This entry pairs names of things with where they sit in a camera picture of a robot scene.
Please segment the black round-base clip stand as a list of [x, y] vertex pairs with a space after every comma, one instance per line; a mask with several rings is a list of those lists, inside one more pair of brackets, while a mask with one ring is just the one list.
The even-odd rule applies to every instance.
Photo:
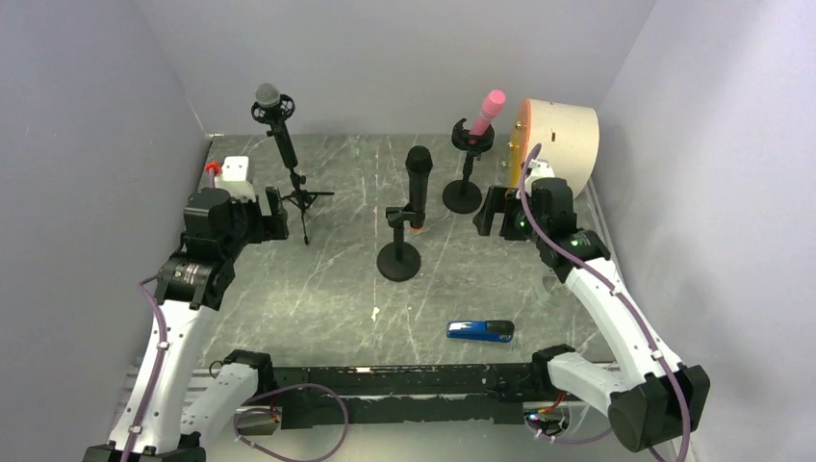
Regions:
[[386, 220], [393, 232], [393, 240], [378, 252], [376, 266], [383, 277], [392, 282], [405, 282], [415, 277], [421, 268], [421, 255], [405, 242], [405, 222], [418, 215], [408, 206], [388, 207]]

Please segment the black round-base shock-mount stand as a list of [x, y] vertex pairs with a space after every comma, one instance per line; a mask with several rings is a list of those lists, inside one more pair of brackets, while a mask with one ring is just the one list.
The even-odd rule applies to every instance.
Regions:
[[464, 128], [466, 120], [463, 117], [457, 121], [451, 132], [453, 146], [466, 154], [462, 178], [449, 182], [443, 190], [445, 206], [451, 212], [460, 215], [476, 211], [482, 203], [481, 190], [471, 181], [473, 163], [480, 160], [481, 155], [493, 147], [495, 139], [491, 125], [488, 125], [484, 134], [476, 135]]

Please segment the black microphone orange end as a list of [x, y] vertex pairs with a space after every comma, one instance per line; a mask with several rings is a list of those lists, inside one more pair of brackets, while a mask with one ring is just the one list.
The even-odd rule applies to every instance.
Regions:
[[409, 177], [408, 203], [405, 210], [411, 215], [410, 226], [419, 230], [425, 221], [428, 180], [433, 168], [431, 152], [423, 145], [413, 146], [407, 154], [405, 167]]

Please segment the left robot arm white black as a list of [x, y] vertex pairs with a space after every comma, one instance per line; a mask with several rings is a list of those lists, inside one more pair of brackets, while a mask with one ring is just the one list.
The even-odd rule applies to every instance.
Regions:
[[191, 194], [177, 249], [152, 276], [144, 295], [153, 312], [150, 337], [132, 392], [107, 443], [87, 448], [87, 461], [203, 461], [217, 435], [248, 401], [267, 402], [275, 391], [271, 358], [235, 350], [225, 372], [184, 406], [205, 336], [235, 278], [235, 262], [249, 244], [285, 241], [288, 215], [280, 192], [265, 190], [269, 214], [258, 198], [239, 199], [207, 187]]

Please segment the pink microphone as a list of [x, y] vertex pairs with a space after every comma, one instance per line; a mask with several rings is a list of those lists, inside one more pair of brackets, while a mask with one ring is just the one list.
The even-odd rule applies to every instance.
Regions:
[[473, 122], [470, 134], [474, 136], [484, 135], [493, 120], [501, 114], [505, 104], [505, 93], [502, 90], [491, 90], [481, 103], [479, 114]]

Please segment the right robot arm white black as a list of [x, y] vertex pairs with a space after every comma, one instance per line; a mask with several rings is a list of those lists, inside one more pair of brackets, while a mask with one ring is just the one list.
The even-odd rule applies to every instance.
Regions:
[[581, 399], [607, 418], [611, 433], [632, 452], [678, 440], [676, 458], [686, 460], [710, 378], [702, 367], [685, 365], [650, 326], [608, 247], [595, 231], [578, 226], [567, 182], [492, 186], [473, 219], [479, 235], [490, 234], [496, 214], [503, 215], [501, 237], [535, 244], [542, 263], [591, 315], [618, 365], [609, 371], [571, 346], [550, 346], [532, 356], [532, 393]]

